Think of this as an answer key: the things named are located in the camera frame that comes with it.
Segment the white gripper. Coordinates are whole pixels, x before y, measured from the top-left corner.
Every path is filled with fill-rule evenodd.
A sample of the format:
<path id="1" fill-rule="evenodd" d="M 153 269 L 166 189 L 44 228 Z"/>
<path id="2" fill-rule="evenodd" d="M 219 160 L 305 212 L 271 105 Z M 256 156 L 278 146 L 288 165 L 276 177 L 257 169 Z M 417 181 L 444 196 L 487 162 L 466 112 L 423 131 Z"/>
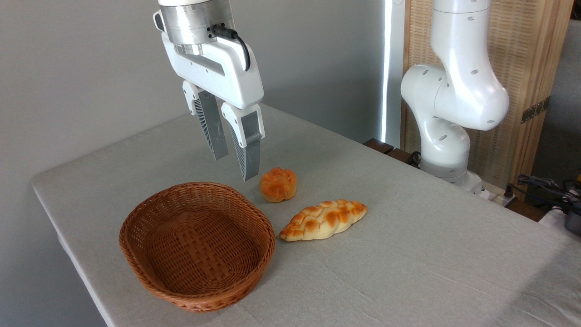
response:
<path id="1" fill-rule="evenodd" d="M 198 118 L 214 159 L 228 155 L 217 96 L 229 102 L 222 104 L 221 111 L 230 125 L 243 179 L 257 176 L 260 140 L 266 133 L 257 104 L 263 100 L 264 89 L 252 49 L 247 48 L 251 66 L 246 72 L 244 50 L 239 43 L 219 38 L 199 45 L 202 54 L 194 55 L 183 53 L 166 33 L 161 38 L 172 68 L 185 80 L 182 90 L 187 107 Z"/>

